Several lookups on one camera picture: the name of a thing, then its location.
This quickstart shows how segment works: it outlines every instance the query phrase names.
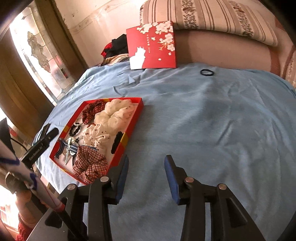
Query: wall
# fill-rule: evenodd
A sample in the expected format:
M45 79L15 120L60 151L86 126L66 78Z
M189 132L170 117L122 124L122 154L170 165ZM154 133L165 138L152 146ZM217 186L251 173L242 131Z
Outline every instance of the wall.
M62 18L88 66L102 62L112 39L140 22L146 0L55 0Z

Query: light blue bedsheet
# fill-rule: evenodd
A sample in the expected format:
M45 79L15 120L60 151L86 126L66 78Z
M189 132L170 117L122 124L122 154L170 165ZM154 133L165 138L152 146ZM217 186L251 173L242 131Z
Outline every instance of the light blue bedsheet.
M109 209L113 240L180 240L185 206L171 198L167 154L201 183L227 184L266 240L277 240L296 210L296 93L288 82L201 63L130 70L127 61L87 70L46 123L62 131L82 101L124 96L145 106L126 149L123 198ZM37 166L61 192L77 182L49 159L55 141Z

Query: red fabric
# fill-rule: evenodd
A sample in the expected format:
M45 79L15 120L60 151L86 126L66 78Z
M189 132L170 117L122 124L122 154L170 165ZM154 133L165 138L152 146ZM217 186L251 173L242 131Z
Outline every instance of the red fabric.
M112 48L112 43L109 43L109 44L107 44L106 46L105 46L105 48L103 49L103 52L101 53L101 55L103 56L103 58L105 58L106 57L106 52L105 52L105 49L110 49L110 48Z
M95 114L105 109L106 102L97 100L94 103L90 103L84 111L82 111L82 122L86 125L91 124Z
M107 174L106 157L89 146L79 146L73 172L86 184L94 182Z
M19 234L16 236L16 241L26 241L33 229L31 229L28 226L26 226L23 223L23 221L20 218L20 216L19 216L19 221L20 221L19 222L19 225L18 225Z

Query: white cat silhouette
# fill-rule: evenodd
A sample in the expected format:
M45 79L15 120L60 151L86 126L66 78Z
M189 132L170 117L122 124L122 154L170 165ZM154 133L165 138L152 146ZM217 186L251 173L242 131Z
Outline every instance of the white cat silhouette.
M131 69L141 69L145 60L146 50L141 47L137 47L137 52L134 56L130 57Z

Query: stained glass window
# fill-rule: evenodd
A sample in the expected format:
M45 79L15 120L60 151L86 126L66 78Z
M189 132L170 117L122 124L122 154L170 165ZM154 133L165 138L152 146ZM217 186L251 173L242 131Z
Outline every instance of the stained glass window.
M75 81L53 46L34 1L16 17L10 31L27 70L56 105Z

